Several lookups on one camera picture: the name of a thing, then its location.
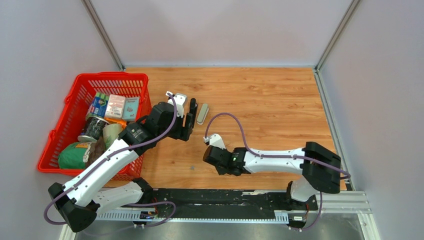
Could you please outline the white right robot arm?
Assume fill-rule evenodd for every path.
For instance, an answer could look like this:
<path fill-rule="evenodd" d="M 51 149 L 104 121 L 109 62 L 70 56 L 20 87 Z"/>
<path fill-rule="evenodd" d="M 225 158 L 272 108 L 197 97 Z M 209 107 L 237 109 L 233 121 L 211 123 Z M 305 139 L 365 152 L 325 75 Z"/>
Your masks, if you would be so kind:
<path fill-rule="evenodd" d="M 210 144 L 203 161 L 214 166 L 219 175 L 281 172 L 300 175 L 287 188 L 286 205 L 299 209 L 317 193 L 338 194 L 341 191 L 341 158 L 318 144 L 308 141 L 304 147 L 291 150 L 259 150 Z"/>

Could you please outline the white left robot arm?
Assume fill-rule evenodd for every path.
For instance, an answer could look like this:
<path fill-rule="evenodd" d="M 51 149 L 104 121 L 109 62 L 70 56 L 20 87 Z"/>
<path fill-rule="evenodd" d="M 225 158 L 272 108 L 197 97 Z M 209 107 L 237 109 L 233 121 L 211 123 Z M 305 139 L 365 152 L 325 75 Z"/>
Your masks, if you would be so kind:
<path fill-rule="evenodd" d="M 104 185 L 121 169 L 154 148 L 164 138 L 188 141 L 196 121 L 198 104 L 189 101 L 184 113 L 185 96 L 169 93 L 168 100 L 154 105 L 148 115 L 129 123 L 111 146 L 82 173 L 48 188 L 52 201 L 44 210 L 44 219 L 52 224 L 48 210 L 54 206 L 63 217 L 62 224 L 74 233 L 90 226 L 97 216 L 123 206 L 153 207 L 153 188 L 141 177 L 129 183 L 102 191 Z"/>

